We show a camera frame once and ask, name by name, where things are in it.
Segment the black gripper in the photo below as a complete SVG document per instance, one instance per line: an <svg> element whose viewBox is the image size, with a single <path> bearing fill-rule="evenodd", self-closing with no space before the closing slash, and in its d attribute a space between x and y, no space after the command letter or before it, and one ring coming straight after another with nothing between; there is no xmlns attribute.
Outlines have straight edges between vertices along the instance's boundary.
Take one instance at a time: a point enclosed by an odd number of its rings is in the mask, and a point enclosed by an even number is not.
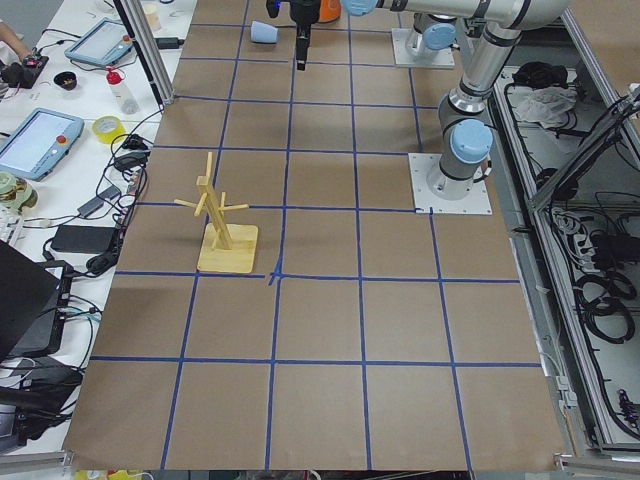
<svg viewBox="0 0 640 480"><path fill-rule="evenodd" d="M270 18L277 18L282 1L267 0L266 9ZM320 0L290 0L289 16L297 24L295 61L298 71L306 70L310 46L311 26L319 21Z"/></svg>

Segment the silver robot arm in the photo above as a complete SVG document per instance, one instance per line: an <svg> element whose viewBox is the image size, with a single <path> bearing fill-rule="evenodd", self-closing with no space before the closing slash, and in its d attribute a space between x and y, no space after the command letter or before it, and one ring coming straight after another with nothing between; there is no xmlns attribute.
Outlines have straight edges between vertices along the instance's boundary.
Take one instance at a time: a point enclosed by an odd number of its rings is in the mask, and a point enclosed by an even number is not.
<svg viewBox="0 0 640 480"><path fill-rule="evenodd" d="M289 16L296 25L296 69L304 71L312 25L320 21L321 1L289 1L289 4ZM392 1L389 6L384 6L383 1L341 1L340 4L351 16L364 16L376 8L392 12L408 10L407 1ZM412 59L417 59L428 51L449 48L456 36L455 21L455 17L443 14L415 13L413 27L405 41L405 51Z"/></svg>
<svg viewBox="0 0 640 480"><path fill-rule="evenodd" d="M464 121L473 120L486 107L485 99L504 67L511 51L526 30L541 28L558 18L567 1L344 1L343 8L353 16L364 16L374 9L411 11L458 18L482 18L487 21L472 60L464 68L458 86L439 106L444 151L437 178L454 184L472 181L479 159L466 161L451 144L454 131Z"/></svg>

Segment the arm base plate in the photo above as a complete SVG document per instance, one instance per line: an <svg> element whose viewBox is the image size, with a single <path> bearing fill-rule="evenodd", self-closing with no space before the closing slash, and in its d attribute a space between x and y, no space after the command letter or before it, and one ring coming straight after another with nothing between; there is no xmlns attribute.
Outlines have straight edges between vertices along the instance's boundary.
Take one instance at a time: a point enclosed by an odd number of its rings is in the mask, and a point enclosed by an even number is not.
<svg viewBox="0 0 640 480"><path fill-rule="evenodd" d="M391 30L395 64L405 68L453 69L452 49L433 50L426 46L423 36L413 28Z"/></svg>
<svg viewBox="0 0 640 480"><path fill-rule="evenodd" d="M452 180L440 169L440 154L410 153L409 171L418 214L491 215L492 207L478 167L467 180Z"/></svg>

